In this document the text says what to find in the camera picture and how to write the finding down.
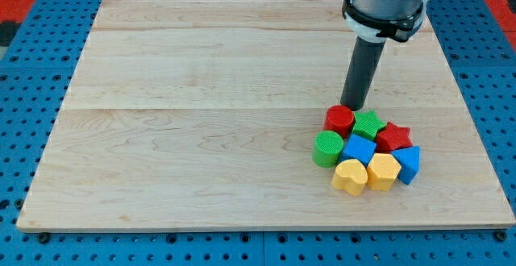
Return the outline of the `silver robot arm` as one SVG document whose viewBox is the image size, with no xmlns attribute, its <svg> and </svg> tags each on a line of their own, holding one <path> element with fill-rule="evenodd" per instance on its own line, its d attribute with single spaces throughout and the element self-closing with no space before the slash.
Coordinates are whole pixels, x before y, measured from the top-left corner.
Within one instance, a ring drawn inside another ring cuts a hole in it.
<svg viewBox="0 0 516 266">
<path fill-rule="evenodd" d="M 343 0 L 346 24 L 373 44 L 408 41 L 422 26 L 429 0 Z"/>
</svg>

